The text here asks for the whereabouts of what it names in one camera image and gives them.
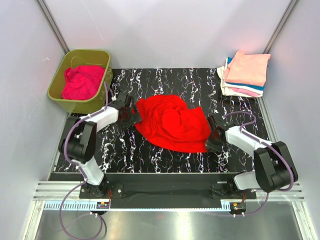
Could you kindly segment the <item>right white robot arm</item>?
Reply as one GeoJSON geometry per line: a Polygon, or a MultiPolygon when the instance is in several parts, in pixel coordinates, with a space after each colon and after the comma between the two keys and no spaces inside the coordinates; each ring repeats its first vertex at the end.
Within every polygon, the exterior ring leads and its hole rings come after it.
{"type": "Polygon", "coordinates": [[[260,189],[265,193],[286,192],[298,180],[298,173],[287,145],[262,139],[246,130],[251,122],[236,125],[208,117],[211,133],[205,142],[208,152],[222,151],[224,144],[236,146],[253,158],[254,170],[238,173],[227,185],[228,195],[239,198],[245,190],[260,189]]]}

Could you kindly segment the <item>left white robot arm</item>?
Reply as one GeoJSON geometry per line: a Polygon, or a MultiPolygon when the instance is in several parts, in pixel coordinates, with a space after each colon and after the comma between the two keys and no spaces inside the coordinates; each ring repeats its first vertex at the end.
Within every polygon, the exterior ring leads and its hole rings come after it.
{"type": "Polygon", "coordinates": [[[103,198],[108,193],[107,177],[94,157],[98,132],[113,124],[123,130],[141,121],[134,98],[124,93],[96,112],[67,119],[58,150],[80,171],[84,178],[82,185],[90,194],[103,198]]]}

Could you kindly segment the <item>red t-shirt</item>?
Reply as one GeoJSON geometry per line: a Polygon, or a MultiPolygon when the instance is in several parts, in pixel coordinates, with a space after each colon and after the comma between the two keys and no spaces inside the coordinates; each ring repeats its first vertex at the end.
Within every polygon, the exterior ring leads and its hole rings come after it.
{"type": "Polygon", "coordinates": [[[178,95],[155,95],[136,103],[141,122],[138,132],[155,146],[181,152],[205,153],[211,134],[200,106],[188,108],[178,95]]]}

